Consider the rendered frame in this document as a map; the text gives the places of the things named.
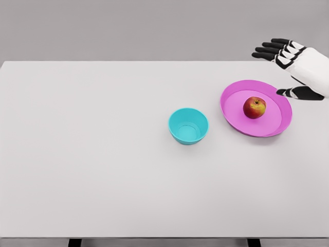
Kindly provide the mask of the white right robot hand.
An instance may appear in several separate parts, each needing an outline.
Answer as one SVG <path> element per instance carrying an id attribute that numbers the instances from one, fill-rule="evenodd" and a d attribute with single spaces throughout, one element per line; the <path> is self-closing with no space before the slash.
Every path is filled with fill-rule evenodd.
<path id="1" fill-rule="evenodd" d="M 276 94 L 299 100 L 329 99 L 329 58 L 316 49 L 293 40 L 273 38 L 256 47 L 251 55 L 275 63 L 301 84 L 278 89 Z"/>

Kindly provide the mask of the red yellow apple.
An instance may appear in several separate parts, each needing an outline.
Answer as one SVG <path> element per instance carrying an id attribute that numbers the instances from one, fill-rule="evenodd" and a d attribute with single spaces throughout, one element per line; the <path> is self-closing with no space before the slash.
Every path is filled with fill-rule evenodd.
<path id="1" fill-rule="evenodd" d="M 267 104 L 260 97 L 249 97 L 243 105 L 245 116 L 251 119 L 257 119 L 264 115 Z"/>

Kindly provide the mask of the blue bowl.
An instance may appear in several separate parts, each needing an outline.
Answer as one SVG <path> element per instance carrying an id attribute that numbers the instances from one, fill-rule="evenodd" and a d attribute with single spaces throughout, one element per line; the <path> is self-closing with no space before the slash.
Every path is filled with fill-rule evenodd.
<path id="1" fill-rule="evenodd" d="M 193 145 L 207 135 L 209 121 L 197 109 L 181 108 L 170 115 L 168 129 L 172 137 L 180 144 Z"/>

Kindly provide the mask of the pink plate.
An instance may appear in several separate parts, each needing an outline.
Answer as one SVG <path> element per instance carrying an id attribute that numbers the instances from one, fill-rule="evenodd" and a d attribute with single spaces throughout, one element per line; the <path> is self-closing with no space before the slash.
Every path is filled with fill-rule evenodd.
<path id="1" fill-rule="evenodd" d="M 255 137 L 271 137 L 285 131 L 293 118 L 287 98 L 276 94 L 277 89 L 257 80 L 241 80 L 227 86 L 220 97 L 223 116 L 237 131 Z M 260 97 L 267 107 L 263 116 L 250 119 L 243 112 L 249 97 Z"/>

